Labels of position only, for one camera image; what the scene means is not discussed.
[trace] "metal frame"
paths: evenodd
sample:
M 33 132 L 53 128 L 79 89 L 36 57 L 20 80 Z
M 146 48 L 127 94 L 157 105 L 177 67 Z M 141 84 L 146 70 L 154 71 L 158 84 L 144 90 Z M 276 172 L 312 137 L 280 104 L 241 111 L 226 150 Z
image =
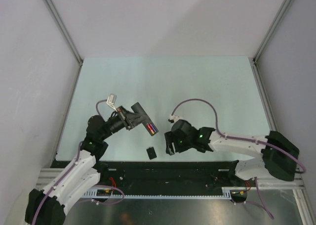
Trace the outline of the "metal frame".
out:
M 67 28 L 65 26 L 65 24 L 63 23 L 60 15 L 58 14 L 58 11 L 55 7 L 55 5 L 53 4 L 52 0 L 43 0 L 47 9 L 49 10 L 50 14 L 52 15 L 52 18 L 54 19 L 58 29 L 61 32 L 61 35 L 64 37 L 67 45 L 69 46 L 69 48 L 72 51 L 72 54 L 74 55 L 75 59 L 77 60 L 77 62 L 79 63 L 80 67 L 82 66 L 83 60 L 74 44 L 74 42 L 72 41 L 69 32 L 67 31 Z M 282 19 L 284 18 L 284 16 L 286 15 L 287 11 L 289 10 L 289 7 L 291 6 L 291 4 L 293 3 L 294 0 L 284 0 L 284 2 L 282 3 L 279 11 L 277 12 L 276 17 L 274 18 L 267 34 L 265 35 L 262 43 L 260 44 L 260 47 L 258 48 L 258 51 L 256 52 L 255 56 L 253 59 L 250 60 L 251 63 L 251 68 L 253 71 L 253 75 L 258 87 L 258 91 L 265 109 L 265 113 L 266 113 L 266 117 L 268 119 L 268 123 L 270 126 L 271 130 L 276 130 L 277 129 L 277 124 L 275 121 L 275 118 L 273 116 L 272 113 L 272 108 L 271 108 L 271 104 L 269 102 L 267 93 L 265 91 L 265 88 L 263 86 L 262 83 L 262 79 L 260 77 L 260 73 L 258 71 L 258 67 L 257 67 L 257 62 L 259 60 L 259 58 L 261 57 L 264 49 L 267 47 L 268 43 L 270 42 L 270 40 L 272 39 L 275 31 L 277 30 L 278 26 L 280 25 Z M 53 162 L 53 159 L 55 158 L 55 154 L 57 151 L 57 145 L 60 141 L 60 137 L 61 137 L 61 133 L 62 130 L 64 128 L 68 113 L 69 113 L 69 109 L 70 109 L 70 105 L 71 105 L 71 101 L 73 98 L 73 94 L 75 92 L 76 89 L 76 85 L 79 79 L 79 73 L 80 73 L 80 69 L 77 72 L 77 76 L 76 76 L 76 81 L 70 96 L 70 100 L 68 103 L 68 107 L 67 107 L 67 111 L 65 114 L 65 118 L 63 121 L 63 124 L 60 128 L 60 134 L 59 137 L 56 141 L 56 145 L 54 146 L 53 150 L 52 150 L 52 155 L 49 161 L 49 164 L 51 165 L 51 163 Z M 53 178 L 56 177 L 57 174 L 59 174 L 62 171 L 62 169 L 42 169 L 39 175 L 39 180 L 37 183 L 37 188 L 42 187 L 43 185 L 49 183 Z M 262 189 L 292 189 L 297 205 L 298 205 L 298 209 L 300 211 L 300 215 L 303 221 L 303 224 L 305 225 L 310 225 L 310 224 L 316 224 L 315 222 L 315 215 L 313 213 L 311 204 L 308 200 L 307 197 L 307 193 L 306 190 L 304 188 L 304 184 L 302 181 L 302 178 L 300 177 L 300 175 L 298 175 L 295 179 L 294 182 L 292 183 L 288 183 L 285 181 L 278 181 L 275 179 L 261 179 L 259 180 L 260 183 L 260 187 Z

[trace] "white wall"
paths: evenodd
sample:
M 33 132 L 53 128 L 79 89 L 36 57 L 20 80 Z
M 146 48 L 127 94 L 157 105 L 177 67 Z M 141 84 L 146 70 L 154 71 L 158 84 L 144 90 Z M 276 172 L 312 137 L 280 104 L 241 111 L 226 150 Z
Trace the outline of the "white wall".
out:
M 0 225 L 58 136 L 78 64 L 42 0 L 0 0 Z
M 295 0 L 259 61 L 277 124 L 301 149 L 316 209 L 316 2 Z
M 54 0 L 83 57 L 252 57 L 282 2 Z

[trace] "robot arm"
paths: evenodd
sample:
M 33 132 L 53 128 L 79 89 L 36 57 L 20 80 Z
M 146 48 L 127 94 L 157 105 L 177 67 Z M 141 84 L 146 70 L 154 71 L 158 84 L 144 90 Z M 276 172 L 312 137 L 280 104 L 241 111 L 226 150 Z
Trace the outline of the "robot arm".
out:
M 279 151 L 263 145 L 273 144 L 298 158 L 299 149 L 287 140 L 281 133 L 271 131 L 269 135 L 239 136 L 229 134 L 224 136 L 214 128 L 194 128 L 188 121 L 180 117 L 169 119 L 173 123 L 171 131 L 165 133 L 166 153 L 184 152 L 190 148 L 205 153 L 206 151 L 229 151 L 253 157 L 247 161 L 239 161 L 232 172 L 242 180 L 253 177 L 273 177 L 293 181 L 296 172 L 296 163 Z
M 157 128 L 137 102 L 130 112 L 124 107 L 114 107 L 116 96 L 111 94 L 107 104 L 114 109 L 105 122 L 99 115 L 88 121 L 86 137 L 80 144 L 77 156 L 43 190 L 33 189 L 29 194 L 25 221 L 35 225 L 62 225 L 65 217 L 82 195 L 100 180 L 106 180 L 107 164 L 100 158 L 108 148 L 105 139 L 119 130 L 131 130 L 143 124 L 151 136 L 158 133 Z

